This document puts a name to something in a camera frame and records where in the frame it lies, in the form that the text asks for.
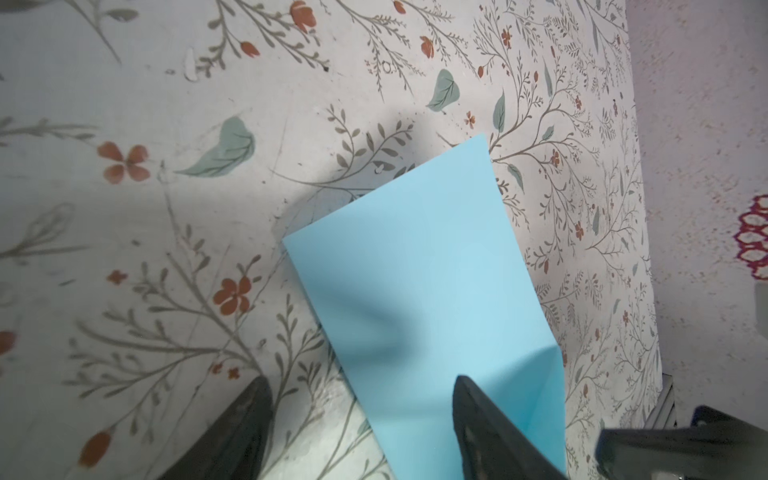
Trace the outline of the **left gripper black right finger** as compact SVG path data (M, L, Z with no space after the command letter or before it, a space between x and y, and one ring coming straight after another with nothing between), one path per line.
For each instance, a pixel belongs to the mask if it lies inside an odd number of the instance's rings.
M455 381L452 416L466 480L565 477L468 376Z

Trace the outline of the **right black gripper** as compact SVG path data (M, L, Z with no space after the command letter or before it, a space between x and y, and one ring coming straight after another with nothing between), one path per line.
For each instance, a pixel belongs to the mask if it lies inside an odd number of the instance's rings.
M603 430L595 461L607 479L765 479L767 432L701 405L687 428Z

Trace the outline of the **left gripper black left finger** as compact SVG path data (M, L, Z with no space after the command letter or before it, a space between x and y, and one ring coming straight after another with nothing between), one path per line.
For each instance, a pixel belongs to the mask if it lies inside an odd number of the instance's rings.
M255 479L265 459L274 417L268 379L243 390L163 479Z

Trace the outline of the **light blue paper sheet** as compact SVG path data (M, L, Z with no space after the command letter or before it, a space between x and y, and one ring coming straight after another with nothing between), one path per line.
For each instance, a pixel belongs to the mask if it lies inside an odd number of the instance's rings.
M284 245L398 479L458 479L452 392L470 377L559 470L562 353L476 136Z

